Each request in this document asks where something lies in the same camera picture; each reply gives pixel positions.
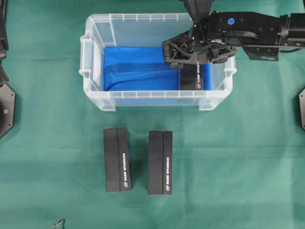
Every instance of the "blue cap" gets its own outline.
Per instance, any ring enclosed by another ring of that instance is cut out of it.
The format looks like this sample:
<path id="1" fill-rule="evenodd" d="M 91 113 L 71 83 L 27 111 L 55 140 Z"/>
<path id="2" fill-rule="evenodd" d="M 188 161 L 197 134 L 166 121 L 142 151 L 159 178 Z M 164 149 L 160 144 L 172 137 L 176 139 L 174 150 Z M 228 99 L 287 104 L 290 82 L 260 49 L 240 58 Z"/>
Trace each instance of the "blue cap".
<path id="1" fill-rule="evenodd" d="M 228 24 L 229 25 L 233 25 L 235 23 L 235 19 L 234 18 L 230 18 L 229 20 L 228 20 Z"/>

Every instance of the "transparent plastic bin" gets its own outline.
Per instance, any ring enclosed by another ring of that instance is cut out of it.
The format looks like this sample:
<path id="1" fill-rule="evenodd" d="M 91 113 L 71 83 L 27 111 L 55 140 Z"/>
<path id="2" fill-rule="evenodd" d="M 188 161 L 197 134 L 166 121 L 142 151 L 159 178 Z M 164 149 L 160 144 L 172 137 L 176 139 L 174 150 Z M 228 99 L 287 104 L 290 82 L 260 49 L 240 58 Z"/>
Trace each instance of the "transparent plastic bin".
<path id="1" fill-rule="evenodd" d="M 164 40 L 192 26 L 186 13 L 94 14 L 81 37 L 81 67 L 86 95 L 103 111 L 117 106 L 199 106 L 213 110 L 232 91 L 235 58 L 213 64 L 211 91 L 102 91 L 105 46 L 160 47 Z"/>

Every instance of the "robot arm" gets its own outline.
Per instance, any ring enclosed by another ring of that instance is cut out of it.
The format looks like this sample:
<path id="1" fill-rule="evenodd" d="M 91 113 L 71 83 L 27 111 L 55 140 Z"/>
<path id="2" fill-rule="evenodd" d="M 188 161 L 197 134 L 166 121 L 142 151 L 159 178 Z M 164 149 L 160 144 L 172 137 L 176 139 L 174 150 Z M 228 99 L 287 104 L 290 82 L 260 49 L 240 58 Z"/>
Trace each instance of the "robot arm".
<path id="1" fill-rule="evenodd" d="M 183 2 L 193 26 L 163 42 L 164 61 L 172 68 L 224 63 L 237 53 L 237 47 L 242 47 L 250 60 L 263 61 L 278 61 L 280 52 L 305 49 L 305 13 L 279 18 L 255 12 L 210 14 L 213 0 Z"/>

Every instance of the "black box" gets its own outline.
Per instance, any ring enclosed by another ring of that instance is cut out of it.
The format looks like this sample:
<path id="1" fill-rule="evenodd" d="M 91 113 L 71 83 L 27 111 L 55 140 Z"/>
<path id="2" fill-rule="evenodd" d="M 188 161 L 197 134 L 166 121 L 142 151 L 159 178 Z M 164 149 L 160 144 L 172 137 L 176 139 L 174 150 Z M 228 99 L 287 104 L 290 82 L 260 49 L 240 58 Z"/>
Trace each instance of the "black box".
<path id="1" fill-rule="evenodd" d="M 180 91 L 203 90 L 203 68 L 201 64 L 184 64 L 180 70 Z"/>
<path id="2" fill-rule="evenodd" d="M 126 128 L 104 129 L 106 192 L 132 189 L 129 133 Z"/>
<path id="3" fill-rule="evenodd" d="M 148 195 L 171 195 L 173 176 L 173 133 L 149 132 Z"/>

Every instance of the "green cloth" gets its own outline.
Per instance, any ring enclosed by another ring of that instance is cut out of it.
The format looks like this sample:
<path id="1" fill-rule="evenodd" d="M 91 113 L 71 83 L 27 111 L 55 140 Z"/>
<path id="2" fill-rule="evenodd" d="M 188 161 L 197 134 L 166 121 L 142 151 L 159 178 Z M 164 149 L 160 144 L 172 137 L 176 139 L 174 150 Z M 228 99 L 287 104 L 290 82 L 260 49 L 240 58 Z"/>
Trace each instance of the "green cloth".
<path id="1" fill-rule="evenodd" d="M 216 0 L 218 11 L 274 16 L 301 0 Z M 16 92 L 15 126 L 0 140 L 4 229 L 302 229 L 305 131 L 298 94 L 305 51 L 280 62 L 240 50 L 232 94 L 198 107 L 99 110 L 85 95 L 80 37 L 94 13 L 185 12 L 177 0 L 9 0 L 3 66 Z M 131 192 L 105 192 L 103 134 L 130 131 Z M 173 195 L 147 195 L 150 130 L 172 130 Z"/>

